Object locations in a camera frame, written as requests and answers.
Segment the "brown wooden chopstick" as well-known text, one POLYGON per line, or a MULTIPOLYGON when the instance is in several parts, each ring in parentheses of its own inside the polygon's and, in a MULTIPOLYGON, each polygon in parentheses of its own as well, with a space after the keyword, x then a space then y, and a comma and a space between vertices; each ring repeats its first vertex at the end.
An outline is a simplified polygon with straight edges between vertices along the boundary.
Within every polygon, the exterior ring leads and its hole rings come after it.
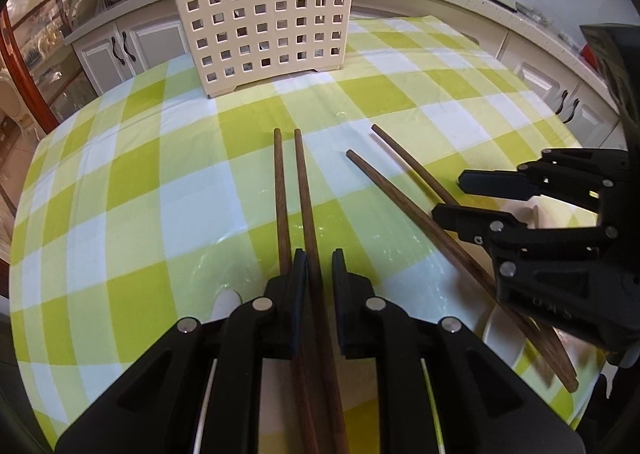
MULTIPOLYGON (((288 310, 293 310, 294 315, 301 316, 303 307, 302 292, 297 288, 296 279, 292 277, 294 261, 292 259, 290 230, 288 229, 288 205, 286 204, 282 133, 280 128, 273 130, 273 167, 279 266, 280 274, 286 281, 284 291, 285 307, 288 310)), ((293 330, 296 333, 294 344, 298 349, 291 360, 291 372, 300 436, 302 437, 305 453, 319 453, 318 432, 314 426, 314 416, 312 416, 304 348, 299 343, 299 322, 293 320, 293 324, 293 330)))
POLYGON ((324 284, 318 253, 316 232, 314 232, 314 213, 310 198, 308 172, 306 167, 303 135, 299 129, 294 130, 294 148, 296 159, 297 182, 299 192, 300 213, 302 214, 304 244, 309 264, 309 296, 311 313, 314 318, 314 336, 320 356, 322 384, 326 398, 326 414, 328 414, 332 434, 334 453, 349 452, 340 385, 337 380, 332 336, 326 313, 324 300, 324 284))
POLYGON ((373 124, 371 130, 379 136, 447 205, 459 206, 459 202, 452 194, 430 174, 420 162, 418 162, 405 148, 403 148, 394 138, 392 138, 379 125, 373 124))
POLYGON ((440 252, 480 284, 480 287, 487 292, 492 301, 506 312, 512 323, 518 326, 518 329, 544 358, 565 389, 570 393, 576 392, 579 382, 575 367, 555 330, 549 325, 538 324, 531 318, 518 311, 508 309, 505 304, 499 302, 496 282, 456 240, 358 153, 348 150, 346 157, 434 243, 440 252))

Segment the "large white ceramic spoon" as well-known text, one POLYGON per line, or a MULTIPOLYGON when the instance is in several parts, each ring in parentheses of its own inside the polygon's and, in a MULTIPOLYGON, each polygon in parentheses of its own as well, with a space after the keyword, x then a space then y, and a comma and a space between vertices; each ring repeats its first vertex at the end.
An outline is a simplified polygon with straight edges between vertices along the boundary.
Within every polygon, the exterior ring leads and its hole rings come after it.
MULTIPOLYGON (((503 209, 524 222, 529 229, 539 229, 544 226, 542 224, 544 215, 537 202, 506 202, 503 209)), ((480 339, 516 374, 521 376, 536 374, 547 384, 552 381, 554 374, 551 368, 543 359, 538 358, 538 353, 523 332, 498 304, 492 304, 484 310, 478 333, 480 339)))

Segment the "green checkered tablecloth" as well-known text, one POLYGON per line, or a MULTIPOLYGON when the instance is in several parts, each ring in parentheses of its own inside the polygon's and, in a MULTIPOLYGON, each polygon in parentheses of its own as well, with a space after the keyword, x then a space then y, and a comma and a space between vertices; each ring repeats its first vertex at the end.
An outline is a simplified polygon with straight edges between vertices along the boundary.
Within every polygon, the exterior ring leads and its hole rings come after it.
POLYGON ((511 170, 576 139, 506 67, 437 18, 355 20, 344 66, 211 99, 190 55, 86 105, 35 151, 17 205, 10 318, 49 443, 178 318, 206 320, 232 289, 279 271, 273 131, 288 222, 303 243, 293 134, 304 138, 320 261, 427 321, 480 332, 492 301, 348 159, 354 151, 424 209, 434 197, 384 130, 450 192, 465 169, 511 170))

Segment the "cream perforated utensil basket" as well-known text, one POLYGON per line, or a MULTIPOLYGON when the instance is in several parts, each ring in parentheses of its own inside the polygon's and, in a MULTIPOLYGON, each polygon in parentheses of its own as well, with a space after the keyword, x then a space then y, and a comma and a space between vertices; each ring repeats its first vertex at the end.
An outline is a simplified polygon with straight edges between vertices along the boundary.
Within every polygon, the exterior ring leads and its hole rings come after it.
POLYGON ((352 0, 175 0, 206 96, 344 63, 352 0))

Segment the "white ornate dining chair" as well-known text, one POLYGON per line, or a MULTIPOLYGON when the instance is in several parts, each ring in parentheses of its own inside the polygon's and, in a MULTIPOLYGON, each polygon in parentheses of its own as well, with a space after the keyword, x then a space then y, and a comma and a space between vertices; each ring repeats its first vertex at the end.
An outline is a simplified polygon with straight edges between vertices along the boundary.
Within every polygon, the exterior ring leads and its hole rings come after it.
POLYGON ((5 70, 2 70, 0 76, 0 102, 2 113, 11 118, 23 131, 35 130, 34 118, 5 70))

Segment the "red wooden sliding door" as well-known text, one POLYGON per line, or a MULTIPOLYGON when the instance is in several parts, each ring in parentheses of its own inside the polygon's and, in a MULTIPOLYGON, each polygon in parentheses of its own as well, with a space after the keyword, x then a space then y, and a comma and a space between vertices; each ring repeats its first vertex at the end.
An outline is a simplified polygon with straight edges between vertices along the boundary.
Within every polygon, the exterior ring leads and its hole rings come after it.
POLYGON ((2 0, 1 61, 43 133, 96 98, 75 50, 64 42, 108 0, 2 0))

